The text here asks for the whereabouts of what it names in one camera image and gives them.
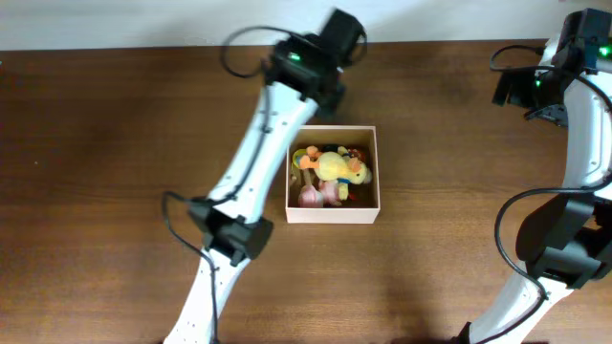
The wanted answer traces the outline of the white cardboard box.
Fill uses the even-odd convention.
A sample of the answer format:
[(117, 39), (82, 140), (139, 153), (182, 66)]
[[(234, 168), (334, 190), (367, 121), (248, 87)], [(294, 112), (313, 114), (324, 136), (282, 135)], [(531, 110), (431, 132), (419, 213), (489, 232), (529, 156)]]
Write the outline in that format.
[[(357, 148), (364, 156), (366, 165), (371, 168), (373, 178), (370, 183), (350, 186), (350, 195), (356, 197), (342, 201), (342, 205), (325, 205), (308, 208), (298, 205), (298, 196), (304, 185), (303, 174), (295, 174), (296, 167), (292, 158), (299, 149), (308, 143), (315, 145), (343, 144)], [(286, 195), (285, 210), (290, 224), (373, 224), (381, 210), (378, 174), (378, 147), (375, 126), (349, 125), (304, 125), (298, 131), (286, 156)]]

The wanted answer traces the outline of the black round cap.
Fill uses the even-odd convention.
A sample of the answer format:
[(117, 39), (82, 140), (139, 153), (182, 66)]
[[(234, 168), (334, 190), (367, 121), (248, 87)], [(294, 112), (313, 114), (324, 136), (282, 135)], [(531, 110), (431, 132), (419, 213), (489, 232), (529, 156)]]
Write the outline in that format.
[(338, 152), (338, 149), (339, 149), (339, 146), (338, 146), (337, 144), (328, 144), (328, 145), (324, 145), (324, 146), (322, 147), (321, 151), (322, 151), (323, 153), (326, 153), (326, 152), (334, 152), (334, 153), (337, 153), (337, 152)]

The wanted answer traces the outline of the yellow plush duck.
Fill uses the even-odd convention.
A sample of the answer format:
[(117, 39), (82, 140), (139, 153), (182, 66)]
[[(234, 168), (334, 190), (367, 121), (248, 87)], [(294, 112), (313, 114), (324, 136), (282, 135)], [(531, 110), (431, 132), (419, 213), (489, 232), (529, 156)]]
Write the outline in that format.
[(351, 158), (348, 149), (339, 146), (338, 152), (323, 153), (315, 146), (306, 148), (308, 157), (300, 160), (302, 169), (313, 169), (317, 177), (323, 181), (338, 181), (347, 183), (340, 188), (342, 201), (348, 199), (350, 184), (371, 183), (373, 173), (369, 167), (356, 158)]

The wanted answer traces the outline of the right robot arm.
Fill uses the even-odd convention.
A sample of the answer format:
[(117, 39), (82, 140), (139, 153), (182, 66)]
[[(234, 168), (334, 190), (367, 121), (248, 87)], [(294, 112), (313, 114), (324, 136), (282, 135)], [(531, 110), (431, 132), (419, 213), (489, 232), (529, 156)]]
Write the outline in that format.
[(558, 301), (611, 270), (611, 15), (585, 9), (534, 47), (535, 66), (499, 67), (493, 103), (568, 131), (560, 187), (511, 197), (493, 236), (513, 274), (456, 343), (520, 343)]

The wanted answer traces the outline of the orange round toy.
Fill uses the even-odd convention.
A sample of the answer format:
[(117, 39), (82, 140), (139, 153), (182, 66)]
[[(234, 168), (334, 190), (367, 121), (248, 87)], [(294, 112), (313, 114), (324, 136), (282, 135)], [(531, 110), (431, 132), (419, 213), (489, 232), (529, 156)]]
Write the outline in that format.
[(361, 162), (367, 162), (366, 155), (359, 149), (349, 149), (348, 153), (351, 158), (356, 158)]

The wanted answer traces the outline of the yellow rattle drum toy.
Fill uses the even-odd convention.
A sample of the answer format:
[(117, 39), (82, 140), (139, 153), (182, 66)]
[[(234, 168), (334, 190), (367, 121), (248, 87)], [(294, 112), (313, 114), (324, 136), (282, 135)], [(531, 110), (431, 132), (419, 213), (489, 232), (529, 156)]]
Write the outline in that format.
[(300, 167), (300, 160), (303, 157), (308, 157), (306, 149), (298, 149), (292, 155), (290, 186), (304, 186), (312, 184), (312, 178), (310, 176), (309, 170), (302, 169)]

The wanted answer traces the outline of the pink pig toy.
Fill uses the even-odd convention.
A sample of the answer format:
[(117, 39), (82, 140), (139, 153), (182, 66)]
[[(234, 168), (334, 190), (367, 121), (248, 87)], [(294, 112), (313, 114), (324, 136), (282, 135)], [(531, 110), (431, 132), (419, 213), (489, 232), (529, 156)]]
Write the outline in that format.
[(347, 186), (347, 183), (338, 181), (320, 182), (318, 187), (307, 180), (300, 189), (298, 205), (304, 208), (323, 208), (326, 204), (331, 206), (341, 206), (340, 188)]

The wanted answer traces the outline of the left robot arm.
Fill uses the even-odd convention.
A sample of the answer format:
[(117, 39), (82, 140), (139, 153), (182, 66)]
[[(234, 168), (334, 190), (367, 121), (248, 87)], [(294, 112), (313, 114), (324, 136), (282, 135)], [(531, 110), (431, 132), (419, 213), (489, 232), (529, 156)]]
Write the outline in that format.
[(218, 323), (231, 290), (247, 265), (268, 243), (273, 223), (262, 213), (273, 178), (300, 127), (312, 117), (332, 115), (345, 92), (344, 69), (367, 52), (367, 34), (353, 15), (334, 10), (318, 33), (283, 31), (269, 57), (242, 77), (263, 84), (244, 138), (222, 178), (205, 196), (187, 198), (165, 191), (186, 205), (202, 233), (195, 279), (167, 343), (216, 343)]

